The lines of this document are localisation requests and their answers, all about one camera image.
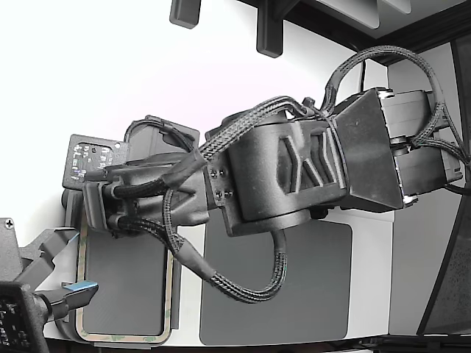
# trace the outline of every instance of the electronic component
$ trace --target electronic component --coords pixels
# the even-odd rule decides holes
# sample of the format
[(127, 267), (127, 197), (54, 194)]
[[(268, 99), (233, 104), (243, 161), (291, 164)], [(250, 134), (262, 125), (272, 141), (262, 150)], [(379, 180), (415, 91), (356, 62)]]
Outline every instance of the electronic component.
[(82, 190), (85, 175), (127, 161), (130, 145), (126, 142), (72, 135), (67, 151), (63, 187)]
[(97, 290), (89, 281), (39, 292), (24, 283), (0, 282), (0, 352), (47, 353), (44, 324), (88, 305)]

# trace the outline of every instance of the white wall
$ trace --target white wall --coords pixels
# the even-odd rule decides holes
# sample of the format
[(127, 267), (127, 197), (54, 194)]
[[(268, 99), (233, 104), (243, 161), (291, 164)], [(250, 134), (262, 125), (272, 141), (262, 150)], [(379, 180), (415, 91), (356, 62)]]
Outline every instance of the white wall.
[[(450, 44), (422, 56), (432, 65), (453, 122), (461, 132), (455, 69)], [(389, 87), (396, 92), (430, 90), (425, 74), (409, 61), (389, 66)], [(443, 138), (452, 139), (447, 131)], [(422, 195), (394, 221), (392, 301), (389, 329), (396, 335), (414, 335), (428, 303), (455, 221), (460, 197), (446, 190)]]
[[(62, 224), (71, 134), (121, 140), (146, 114), (204, 132), (264, 99), (323, 97), (352, 52), (293, 24), (282, 57), (255, 50), (256, 10), (204, 0), (192, 30), (169, 23), (171, 0), (0, 1), (0, 215), (20, 243)], [(340, 99), (358, 87), (358, 69)], [(368, 64), (366, 86), (386, 86)]]

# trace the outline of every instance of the gray panel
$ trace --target gray panel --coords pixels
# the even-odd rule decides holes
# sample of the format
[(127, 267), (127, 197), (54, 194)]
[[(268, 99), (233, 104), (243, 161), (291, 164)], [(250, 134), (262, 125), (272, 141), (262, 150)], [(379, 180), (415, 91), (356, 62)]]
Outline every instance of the gray panel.
[[(288, 273), (278, 296), (242, 304), (203, 285), (201, 341), (208, 346), (302, 343), (347, 334), (352, 230), (310, 221), (286, 230)], [(269, 233), (229, 238), (220, 211), (210, 213), (205, 258), (240, 285), (262, 288), (273, 266)]]
[[(461, 131), (450, 44), (421, 53), (421, 56), (438, 76), (453, 122)], [(426, 75), (407, 60), (389, 66), (388, 71), (389, 87), (396, 93), (430, 89)], [(453, 134), (446, 130), (442, 130), (440, 135), (446, 140), (453, 138)], [(464, 186), (464, 181), (456, 184)], [(396, 211), (392, 245), (390, 334), (416, 334), (442, 264), (460, 199), (454, 193), (437, 190), (421, 195), (414, 206)]]
[(85, 278), (99, 291), (83, 310), (86, 332), (160, 335), (163, 331), (166, 250), (148, 234), (112, 239), (89, 230)]

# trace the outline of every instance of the gray wall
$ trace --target gray wall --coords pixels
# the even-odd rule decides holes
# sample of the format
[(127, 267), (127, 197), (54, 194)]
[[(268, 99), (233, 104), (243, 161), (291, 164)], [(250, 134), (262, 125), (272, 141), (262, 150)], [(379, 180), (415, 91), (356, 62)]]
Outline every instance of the gray wall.
[[(431, 49), (422, 56), (436, 72), (450, 114), (461, 131), (450, 44)], [(395, 92), (430, 90), (425, 74), (409, 61), (391, 65), (388, 75), (389, 87)], [(453, 136), (447, 132), (443, 137), (452, 139)], [(396, 212), (389, 322), (391, 334), (413, 335), (417, 331), (442, 263), (459, 201), (459, 196), (437, 190), (421, 196), (413, 207)]]

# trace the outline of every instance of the white surface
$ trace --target white surface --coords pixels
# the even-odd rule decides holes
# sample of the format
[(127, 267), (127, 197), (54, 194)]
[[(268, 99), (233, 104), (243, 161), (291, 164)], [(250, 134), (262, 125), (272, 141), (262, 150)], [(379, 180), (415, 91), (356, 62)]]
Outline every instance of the white surface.
[(345, 338), (386, 335), (389, 332), (392, 221), (334, 212), (329, 213), (326, 220), (349, 224), (353, 232)]
[[(461, 131), (450, 44), (421, 55), (438, 76), (453, 122)], [(431, 89), (426, 75), (409, 61), (389, 66), (389, 87), (396, 92)], [(452, 139), (453, 134), (444, 131), (442, 137)], [(456, 184), (463, 186), (464, 181)], [(460, 196), (438, 190), (420, 196), (413, 207), (396, 212), (390, 333), (415, 335), (442, 264), (459, 201)]]
[[(225, 116), (273, 96), (311, 96), (321, 102), (331, 72), (352, 54), (286, 23), (284, 54), (273, 60), (255, 50), (255, 8), (234, 0), (205, 0), (199, 25), (188, 30), (169, 23), (170, 4), (171, 0), (0, 2), (0, 150), (9, 156), (0, 174), (0, 215), (15, 220), (20, 245), (44, 228), (63, 224), (61, 183), (71, 134), (121, 140), (130, 122), (146, 114), (204, 132)], [(358, 75), (359, 68), (347, 75), (339, 100), (356, 92)], [(386, 68), (368, 62), (366, 87), (386, 85)], [(333, 217), (356, 222), (350, 216)], [(200, 251), (202, 228), (190, 229), (187, 235)], [(386, 228), (378, 228), (384, 243), (372, 248), (377, 246), (385, 256), (389, 241), (379, 233)], [(358, 230), (356, 249), (374, 229), (369, 227), (364, 234)], [(358, 268), (386, 270), (364, 249), (353, 259)], [(73, 282), (73, 246), (57, 257), (56, 264), (42, 288)], [(364, 278), (368, 277), (360, 278), (361, 287)], [(200, 292), (200, 281), (183, 269), (180, 330), (172, 333), (168, 345), (200, 344)], [(378, 327), (375, 332), (386, 333), (381, 310), (368, 317)], [(364, 327), (369, 335), (369, 325)], [(361, 330), (356, 327), (349, 336)], [(53, 325), (47, 326), (46, 335), (59, 337)]]

